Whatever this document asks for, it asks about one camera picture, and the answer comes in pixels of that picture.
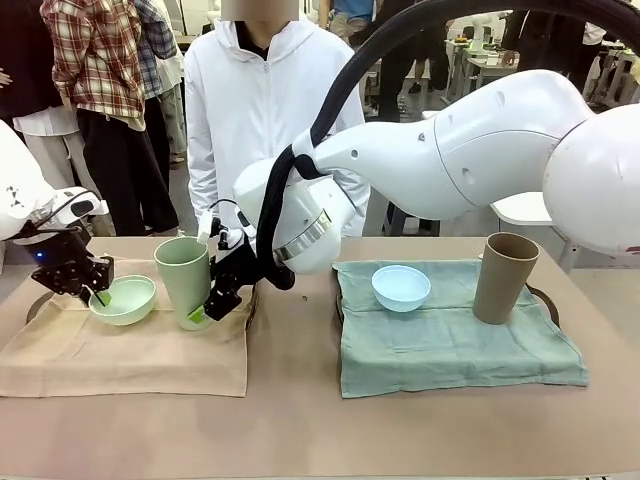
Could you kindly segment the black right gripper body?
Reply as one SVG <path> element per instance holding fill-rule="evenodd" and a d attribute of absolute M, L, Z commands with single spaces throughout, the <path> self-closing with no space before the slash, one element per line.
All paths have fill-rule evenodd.
<path fill-rule="evenodd" d="M 223 270 L 224 279 L 233 279 L 240 285 L 240 288 L 255 285 L 258 282 L 257 257 L 247 239 L 231 250 L 223 250 L 215 256 Z"/>

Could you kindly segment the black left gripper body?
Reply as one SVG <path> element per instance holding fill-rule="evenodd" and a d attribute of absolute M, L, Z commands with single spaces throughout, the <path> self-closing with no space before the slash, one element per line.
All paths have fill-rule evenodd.
<path fill-rule="evenodd" d="M 57 270 L 75 267 L 79 272 L 90 270 L 92 254 L 87 250 L 91 239 L 84 227 L 70 227 L 27 239 L 22 246 L 39 267 Z"/>

